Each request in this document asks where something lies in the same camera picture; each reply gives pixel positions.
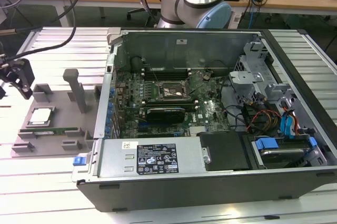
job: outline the red wire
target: red wire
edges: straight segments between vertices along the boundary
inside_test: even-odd
[[[259,111],[259,112],[256,113],[256,115],[253,117],[251,123],[254,122],[254,120],[257,118],[257,116],[258,116],[261,112],[271,112],[271,113],[274,113],[274,114],[276,114],[278,117],[281,118],[281,115],[280,115],[278,112],[275,112],[275,111],[272,111],[272,110],[262,110],[262,111]]]

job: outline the gray bracket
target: gray bracket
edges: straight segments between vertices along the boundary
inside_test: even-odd
[[[51,91],[48,84],[37,84],[34,101],[12,147],[12,157],[91,151],[94,142],[91,136],[94,134],[102,88],[96,86],[94,90],[85,91],[77,81],[77,70],[66,70],[64,77],[71,85],[76,102],[69,99],[69,91]],[[39,108],[52,109],[48,122],[29,124],[33,111]]]

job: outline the floor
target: floor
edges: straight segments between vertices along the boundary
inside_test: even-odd
[[[33,25],[46,23],[56,11],[52,6],[30,6],[22,5],[19,10]],[[128,8],[105,8],[106,18],[100,18],[99,9],[96,7],[76,7],[77,26],[122,26],[122,27],[143,27],[147,20],[147,13],[132,14],[132,19],[126,19]],[[337,34],[337,19],[332,17],[327,21],[325,16],[310,15],[282,15],[282,14],[254,14],[252,28],[267,29],[304,29],[311,37],[325,49],[334,35]],[[239,25],[239,28],[248,28],[250,14]],[[56,22],[49,26],[59,26]],[[10,9],[8,18],[0,25],[0,30],[8,28],[20,28],[31,26],[17,11]],[[28,33],[20,35],[0,36],[0,42],[3,43],[7,55],[12,56],[17,53],[21,44],[24,42]],[[335,61],[337,60],[337,40],[329,47],[328,55]]]

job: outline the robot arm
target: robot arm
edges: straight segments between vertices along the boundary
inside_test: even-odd
[[[161,28],[223,28],[231,7],[223,0],[162,0]]]

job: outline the white sticker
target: white sticker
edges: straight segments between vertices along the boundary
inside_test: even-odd
[[[138,146],[137,141],[123,141],[122,149],[136,149]]]
[[[186,45],[187,40],[177,40],[177,45]]]
[[[45,131],[45,132],[34,132],[35,135],[52,135],[54,132],[52,131]]]

